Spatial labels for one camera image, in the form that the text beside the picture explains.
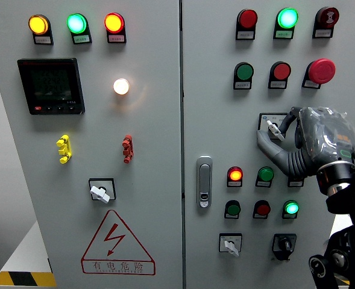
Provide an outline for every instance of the illuminated yellow light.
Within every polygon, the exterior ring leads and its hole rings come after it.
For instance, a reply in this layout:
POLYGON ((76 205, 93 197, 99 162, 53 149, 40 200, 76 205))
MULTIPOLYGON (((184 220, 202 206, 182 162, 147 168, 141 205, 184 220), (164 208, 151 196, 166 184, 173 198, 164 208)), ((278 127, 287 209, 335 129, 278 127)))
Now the illuminated yellow light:
POLYGON ((49 30, 49 23, 43 15, 33 15, 28 20, 28 27, 37 35, 42 35, 49 30))
POLYGON ((119 33, 124 29, 124 19, 118 13, 110 13, 105 17, 105 27, 111 33, 119 33))
POLYGON ((230 179, 232 181, 238 181, 242 178, 242 173, 238 170, 234 170, 233 172, 231 172, 230 174, 230 179))
POLYGON ((119 78, 113 84, 113 89, 119 95, 124 95, 129 91, 129 82, 124 78, 119 78))

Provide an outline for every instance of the glowing white bulb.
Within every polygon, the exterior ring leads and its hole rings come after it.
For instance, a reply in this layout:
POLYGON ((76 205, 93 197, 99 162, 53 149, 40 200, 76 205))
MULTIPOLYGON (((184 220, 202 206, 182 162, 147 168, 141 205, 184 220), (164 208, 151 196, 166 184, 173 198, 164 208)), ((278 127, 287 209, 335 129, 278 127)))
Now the glowing white bulb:
POLYGON ((119 78, 113 84, 113 89, 119 95, 124 95, 129 91, 129 82, 124 78, 119 78))

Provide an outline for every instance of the green push button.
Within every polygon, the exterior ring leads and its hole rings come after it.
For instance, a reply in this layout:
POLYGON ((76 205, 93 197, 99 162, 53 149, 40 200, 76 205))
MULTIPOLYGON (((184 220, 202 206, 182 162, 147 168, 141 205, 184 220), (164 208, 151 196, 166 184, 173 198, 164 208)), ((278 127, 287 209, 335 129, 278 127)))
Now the green push button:
POLYGON ((269 182, 274 178, 274 171, 270 167, 262 167, 257 175, 262 181, 269 182))
POLYGON ((241 80, 250 79, 253 74, 254 74, 254 70, 252 66, 247 63, 240 65, 236 71, 237 77, 240 78, 241 80))
POLYGON ((237 205, 230 205, 227 208, 227 212, 229 213, 229 215, 231 216, 236 216, 240 213, 240 207, 237 205))

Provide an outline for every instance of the red terminal connector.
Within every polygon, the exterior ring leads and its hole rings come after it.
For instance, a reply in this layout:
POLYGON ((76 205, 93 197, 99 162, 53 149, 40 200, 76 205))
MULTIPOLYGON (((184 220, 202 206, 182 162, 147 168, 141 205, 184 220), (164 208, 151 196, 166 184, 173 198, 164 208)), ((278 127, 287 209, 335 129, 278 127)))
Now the red terminal connector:
POLYGON ((122 142, 122 146, 124 147, 124 151, 122 154, 125 155, 124 163, 128 164, 130 163, 134 155, 131 135, 127 134, 125 136, 124 141, 122 142))

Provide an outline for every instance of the electrical hazard warning sign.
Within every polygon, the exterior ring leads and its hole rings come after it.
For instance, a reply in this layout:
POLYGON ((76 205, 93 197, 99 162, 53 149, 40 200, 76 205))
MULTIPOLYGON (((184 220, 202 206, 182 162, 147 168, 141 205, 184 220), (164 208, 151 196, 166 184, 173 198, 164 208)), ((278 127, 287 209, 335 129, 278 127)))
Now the electrical hazard warning sign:
POLYGON ((106 213, 81 264, 85 274, 156 274, 151 255, 114 210, 106 213))

